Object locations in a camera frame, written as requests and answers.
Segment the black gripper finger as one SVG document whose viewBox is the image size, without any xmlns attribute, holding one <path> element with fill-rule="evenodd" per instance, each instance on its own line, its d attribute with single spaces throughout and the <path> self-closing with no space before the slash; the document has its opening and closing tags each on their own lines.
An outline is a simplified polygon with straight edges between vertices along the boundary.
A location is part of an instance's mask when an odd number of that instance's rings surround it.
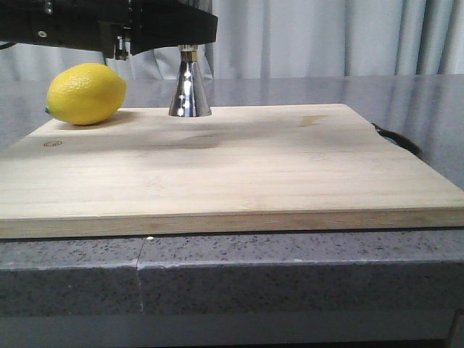
<svg viewBox="0 0 464 348">
<path fill-rule="evenodd" d="M 134 1 L 130 53 L 216 41 L 218 17 L 179 1 Z"/>
</svg>

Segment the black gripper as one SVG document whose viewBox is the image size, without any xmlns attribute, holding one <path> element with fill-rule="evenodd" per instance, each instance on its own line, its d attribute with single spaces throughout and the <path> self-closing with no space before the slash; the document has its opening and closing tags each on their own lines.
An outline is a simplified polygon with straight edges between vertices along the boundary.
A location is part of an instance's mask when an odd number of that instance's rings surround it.
<svg viewBox="0 0 464 348">
<path fill-rule="evenodd" d="M 125 59 L 132 1 L 2 1 L 1 41 Z"/>
</svg>

